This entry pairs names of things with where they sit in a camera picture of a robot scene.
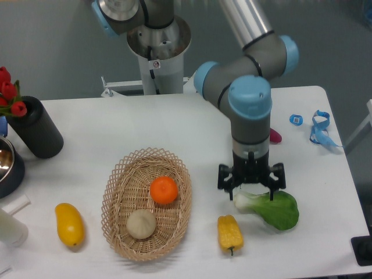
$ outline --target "orange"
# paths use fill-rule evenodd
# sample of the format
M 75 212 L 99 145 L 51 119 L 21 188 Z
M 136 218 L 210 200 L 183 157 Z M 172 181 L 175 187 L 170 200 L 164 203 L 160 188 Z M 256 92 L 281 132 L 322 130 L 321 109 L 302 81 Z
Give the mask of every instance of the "orange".
M 152 181 L 150 196 L 155 202 L 167 205 L 178 196 L 177 184 L 168 176 L 160 176 Z

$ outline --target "white table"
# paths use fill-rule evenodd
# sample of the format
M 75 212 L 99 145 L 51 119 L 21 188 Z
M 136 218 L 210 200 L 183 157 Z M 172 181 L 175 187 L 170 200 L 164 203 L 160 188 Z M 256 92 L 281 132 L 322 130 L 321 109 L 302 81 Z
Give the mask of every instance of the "white table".
M 12 278 L 302 278 L 372 271 L 357 265 L 350 239 L 368 229 L 345 154 L 309 141 L 313 113 L 329 112 L 330 137 L 341 144 L 325 91 L 320 87 L 274 89 L 271 126 L 283 137 L 270 146 L 270 164 L 283 162 L 286 191 L 298 201 L 300 219 L 278 232 L 254 214 L 237 212 L 217 190 L 220 163 L 232 165 L 230 122 L 197 94 L 44 101 L 65 139 L 60 154 L 36 159 L 14 132 L 8 138 L 24 158 L 20 188 L 2 205 L 26 194 L 31 205 L 15 214 L 29 237 L 19 248 L 0 244 L 0 263 Z M 292 114 L 304 123 L 295 127 Z M 192 179 L 192 212 L 178 247 L 155 262 L 135 263 L 116 255 L 102 235 L 101 206 L 115 164 L 130 152 L 158 147 L 175 153 Z M 251 192 L 266 192 L 247 185 Z M 56 233 L 54 207 L 77 207 L 87 228 L 78 252 Z M 217 243 L 217 218 L 233 214 L 245 246 L 233 257 Z

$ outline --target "black cylinder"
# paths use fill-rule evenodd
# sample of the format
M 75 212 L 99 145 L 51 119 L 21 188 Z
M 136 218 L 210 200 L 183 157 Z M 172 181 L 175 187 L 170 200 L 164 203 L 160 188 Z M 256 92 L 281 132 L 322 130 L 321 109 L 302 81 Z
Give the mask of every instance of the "black cylinder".
M 6 119 L 13 130 L 38 158 L 57 155 L 63 147 L 63 138 L 42 103 L 35 97 L 23 96 L 27 114 Z

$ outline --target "yellow bell pepper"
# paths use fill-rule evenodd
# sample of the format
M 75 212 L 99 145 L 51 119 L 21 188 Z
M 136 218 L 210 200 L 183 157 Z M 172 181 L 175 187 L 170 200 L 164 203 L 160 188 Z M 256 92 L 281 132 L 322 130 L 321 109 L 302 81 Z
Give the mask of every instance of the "yellow bell pepper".
M 219 231 L 219 244 L 223 251 L 231 251 L 231 255 L 233 255 L 234 251 L 243 247 L 243 236 L 234 216 L 220 216 L 217 221 L 217 228 Z

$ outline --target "bok choy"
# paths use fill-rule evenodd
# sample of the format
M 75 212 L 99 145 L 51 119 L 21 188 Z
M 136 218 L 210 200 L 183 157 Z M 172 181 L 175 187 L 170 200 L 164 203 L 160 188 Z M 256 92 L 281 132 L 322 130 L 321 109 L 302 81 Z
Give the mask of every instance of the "bok choy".
M 234 197 L 234 203 L 239 210 L 253 210 L 265 222 L 284 231 L 293 228 L 299 218 L 296 199 L 284 191 L 274 193 L 270 200 L 270 193 L 255 195 L 241 191 Z

